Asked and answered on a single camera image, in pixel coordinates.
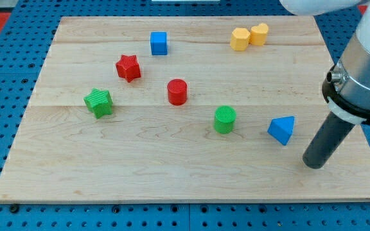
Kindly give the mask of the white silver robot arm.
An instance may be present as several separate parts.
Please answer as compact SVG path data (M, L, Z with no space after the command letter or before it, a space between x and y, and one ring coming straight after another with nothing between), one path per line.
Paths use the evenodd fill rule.
M331 112L351 124L370 125L370 1L322 94Z

